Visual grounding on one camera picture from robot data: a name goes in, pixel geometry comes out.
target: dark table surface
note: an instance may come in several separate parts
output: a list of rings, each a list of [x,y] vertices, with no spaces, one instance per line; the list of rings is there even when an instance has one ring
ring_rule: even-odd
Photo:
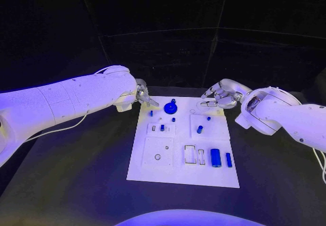
[[[203,92],[150,87],[153,96]],[[138,112],[138,103],[123,113],[112,106],[37,139],[0,198],[0,225],[114,225],[169,209],[213,211],[265,225],[326,225],[326,185],[312,149],[283,129],[273,136],[245,130],[234,122],[239,107],[225,110],[239,189],[127,181]]]

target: blue object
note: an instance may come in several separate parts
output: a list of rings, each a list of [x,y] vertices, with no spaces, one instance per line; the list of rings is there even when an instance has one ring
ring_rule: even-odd
[[[221,155],[219,155],[219,149],[211,149],[211,159],[212,159],[212,167],[221,167]]]
[[[202,133],[202,126],[198,127],[198,133]]]
[[[164,105],[164,112],[167,114],[175,114],[176,110],[177,110],[177,107],[175,105],[175,99],[172,99],[172,102]]]
[[[231,154],[226,153],[226,162],[228,162],[228,167],[232,167],[232,161],[231,161]]]

